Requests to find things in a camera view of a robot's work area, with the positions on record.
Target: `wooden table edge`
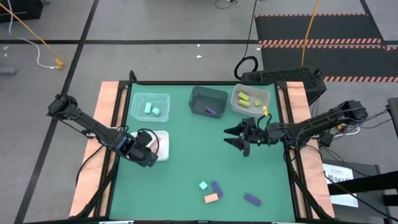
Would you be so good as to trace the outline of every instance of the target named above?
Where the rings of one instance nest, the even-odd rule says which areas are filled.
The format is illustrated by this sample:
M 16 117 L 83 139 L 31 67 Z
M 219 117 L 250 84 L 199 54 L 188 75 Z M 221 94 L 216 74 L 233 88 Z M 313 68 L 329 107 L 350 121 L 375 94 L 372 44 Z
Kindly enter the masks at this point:
M 105 126 L 111 125 L 112 113 L 115 106 L 116 94 L 118 92 L 119 82 L 103 82 L 99 91 L 98 100 L 94 112 L 94 119 L 103 123 Z M 289 94 L 290 105 L 293 113 L 294 121 L 300 122 L 311 117 L 310 109 L 307 103 L 307 96 L 305 94 L 304 85 L 302 82 L 287 82 L 287 92 Z M 283 92 L 279 89 L 279 97 L 282 106 L 282 115 L 284 121 L 287 121 L 287 110 Z M 117 124 L 121 124 L 121 115 L 124 109 L 124 100 L 126 99 L 126 91 L 124 91 L 120 103 Z M 315 140 L 311 140 L 309 145 L 318 149 Z M 100 145 L 96 139 L 89 139 L 87 141 L 85 155 L 83 161 L 90 156 Z M 87 202 L 92 198 L 95 191 L 98 189 L 100 182 L 100 175 L 104 162 L 105 149 L 101 150 L 97 156 L 92 158 L 86 167 L 81 171 L 80 178 L 73 197 L 73 203 L 70 210 L 70 216 L 79 213 Z M 300 151 L 303 162 L 303 169 L 307 188 L 314 196 L 315 200 L 322 206 L 322 208 L 330 216 L 335 216 L 333 207 L 331 205 L 330 195 L 323 176 L 322 160 L 318 152 L 315 152 L 309 147 L 305 147 Z M 298 207 L 302 218 L 306 217 L 305 207 L 303 202 L 303 195 L 296 186 Z M 105 210 L 108 202 L 109 186 L 103 195 L 100 215 L 105 215 Z

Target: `paper sheet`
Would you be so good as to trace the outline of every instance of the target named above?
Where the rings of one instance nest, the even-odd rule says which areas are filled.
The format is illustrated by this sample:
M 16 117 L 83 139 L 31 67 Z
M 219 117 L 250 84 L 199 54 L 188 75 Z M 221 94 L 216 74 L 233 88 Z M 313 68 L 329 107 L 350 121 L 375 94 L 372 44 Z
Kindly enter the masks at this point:
M 354 179 L 353 171 L 349 168 L 323 164 L 323 170 L 326 176 L 336 183 Z M 351 195 L 334 195 L 330 196 L 330 198 L 331 202 L 334 204 L 358 208 L 358 201 Z

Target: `orange block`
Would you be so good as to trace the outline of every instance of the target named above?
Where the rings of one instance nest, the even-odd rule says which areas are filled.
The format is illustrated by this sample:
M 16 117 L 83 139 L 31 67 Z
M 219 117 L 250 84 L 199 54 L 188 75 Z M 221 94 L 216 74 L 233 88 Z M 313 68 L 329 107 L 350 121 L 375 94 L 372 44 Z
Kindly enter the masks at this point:
M 205 202 L 206 203 L 215 202 L 217 200 L 218 200 L 217 193 L 205 196 Z

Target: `light blue cube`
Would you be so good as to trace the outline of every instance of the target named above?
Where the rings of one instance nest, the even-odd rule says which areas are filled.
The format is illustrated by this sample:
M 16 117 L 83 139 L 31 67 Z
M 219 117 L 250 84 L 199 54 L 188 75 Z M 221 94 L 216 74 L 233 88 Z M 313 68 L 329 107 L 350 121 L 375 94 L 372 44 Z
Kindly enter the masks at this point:
M 154 108 L 154 109 L 152 110 L 152 113 L 154 113 L 155 116 L 158 116 L 158 115 L 160 114 L 160 110 L 157 109 L 157 108 Z
M 205 189 L 207 188 L 206 182 L 202 181 L 202 182 L 199 184 L 199 187 L 200 187 L 202 190 L 205 190 Z
M 145 114 L 150 114 L 150 109 L 152 108 L 152 103 L 146 103 L 145 104 Z

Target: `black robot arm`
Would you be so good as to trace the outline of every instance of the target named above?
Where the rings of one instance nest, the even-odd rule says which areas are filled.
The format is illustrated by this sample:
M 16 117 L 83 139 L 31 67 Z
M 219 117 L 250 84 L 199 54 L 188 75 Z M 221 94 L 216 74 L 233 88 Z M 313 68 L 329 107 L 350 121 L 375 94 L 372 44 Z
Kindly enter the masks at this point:
M 73 120 L 95 134 L 101 145 L 129 161 L 136 162 L 142 167 L 152 167 L 157 160 L 157 155 L 147 147 L 152 140 L 149 133 L 139 131 L 137 137 L 133 137 L 123 130 L 107 128 L 82 112 L 72 96 L 56 95 L 48 109 L 47 116 L 59 120 Z
M 243 156 L 250 155 L 250 143 L 277 144 L 279 141 L 294 148 L 301 148 L 316 134 L 329 130 L 339 124 L 359 125 L 366 121 L 366 108 L 358 101 L 345 101 L 335 108 L 307 119 L 300 123 L 269 123 L 265 129 L 260 128 L 254 118 L 242 119 L 236 127 L 224 132 L 239 136 L 226 138 L 224 141 L 243 151 Z

